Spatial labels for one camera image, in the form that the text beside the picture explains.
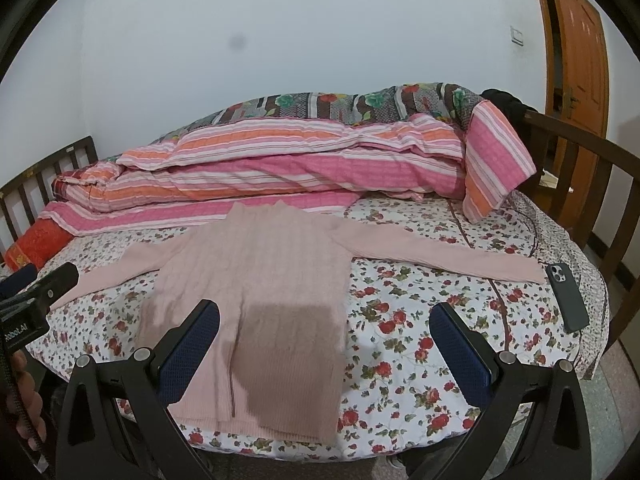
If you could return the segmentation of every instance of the floral bed sheet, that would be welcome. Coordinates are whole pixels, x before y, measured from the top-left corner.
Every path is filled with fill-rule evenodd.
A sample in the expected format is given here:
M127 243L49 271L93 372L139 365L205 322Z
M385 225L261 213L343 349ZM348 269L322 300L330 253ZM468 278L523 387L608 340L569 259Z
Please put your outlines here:
M393 222L417 235L449 244L567 261L588 301L591 325L567 334L549 285L507 283L461 276L411 264L356 259L345 299L348 313L342 402L337 443L279 442L180 425L196 447L258 454L281 460L345 461L428 446L473 426L480 411L466 402L429 334L430 308L448 301L495 350L521 362L575 361L589 376L607 339L606 288L598 271L526 197L514 192L498 211L471 225L462 202L430 196L422 203L370 196L344 213L363 222ZM132 242L160 242L186 228L124 231L75 238L43 272L72 261L80 272L108 264ZM79 298L49 316L50 331L29 345L44 365L68 380L83 353L98 361L127 358L135 350L142 299L156 272ZM126 401L123 413L130 416ZM526 406L521 409L524 416Z

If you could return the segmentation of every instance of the pink sweater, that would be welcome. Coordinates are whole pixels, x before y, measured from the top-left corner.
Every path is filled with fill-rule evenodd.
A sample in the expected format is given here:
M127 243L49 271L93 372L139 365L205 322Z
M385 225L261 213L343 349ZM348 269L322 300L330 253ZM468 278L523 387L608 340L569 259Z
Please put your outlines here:
M306 213L282 202L234 205L225 220L80 277L55 305L159 269L143 303L138 346L153 347L203 298L220 332L182 400L180 422L279 440L335 441L344 373L351 259L414 262L508 282L544 283L533 258L452 246L393 225Z

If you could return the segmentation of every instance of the black cable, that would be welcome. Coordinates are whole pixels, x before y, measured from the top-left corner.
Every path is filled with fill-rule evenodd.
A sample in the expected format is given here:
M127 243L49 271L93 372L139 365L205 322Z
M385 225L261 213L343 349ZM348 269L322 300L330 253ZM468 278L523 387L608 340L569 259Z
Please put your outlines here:
M25 424L27 426L27 432L30 434L30 437L34 439L36 443L36 450L40 452L44 456L44 458L47 460L47 463L49 464L49 468L48 468L49 476L50 478L53 479L55 478L55 457L51 456L49 453L49 450L45 447L42 439L40 438L40 435L38 434L38 431L34 427L29 417L29 413L27 412L27 409L24 406L24 402L22 402L22 397L20 396L20 389L18 388L18 383L15 380L14 372L12 371L12 368L11 368L10 357L8 356L8 353L6 350L6 344L4 339L4 332L2 331L2 326L0 326L0 345L2 347L0 351L0 367L2 368L2 375L4 376L4 382L9 387L9 392L11 396L14 398L15 407L18 412L18 417L24 419Z

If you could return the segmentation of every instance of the light switch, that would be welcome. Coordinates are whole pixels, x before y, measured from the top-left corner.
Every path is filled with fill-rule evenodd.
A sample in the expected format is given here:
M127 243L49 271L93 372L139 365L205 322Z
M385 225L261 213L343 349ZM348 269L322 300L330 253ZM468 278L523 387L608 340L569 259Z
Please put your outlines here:
M511 27L511 41L516 45L524 46L524 38L517 28Z

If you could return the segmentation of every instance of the wall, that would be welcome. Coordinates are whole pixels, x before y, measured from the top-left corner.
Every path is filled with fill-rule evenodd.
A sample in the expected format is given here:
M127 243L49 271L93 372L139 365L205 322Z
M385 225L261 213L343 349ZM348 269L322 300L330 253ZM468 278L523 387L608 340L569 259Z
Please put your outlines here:
M0 186L84 136L80 91L84 0L58 0L0 84Z
M101 156L235 102L415 81L543 109L538 0L87 0L86 124ZM511 43L510 25L525 46Z
M594 0L589 1L598 9L602 18L609 57L607 139L640 156L640 61L604 10ZM607 245L613 241L620 224L630 186L629 176L618 170L613 171L594 227L594 232ZM635 276L640 275L640 226L636 229L623 261Z

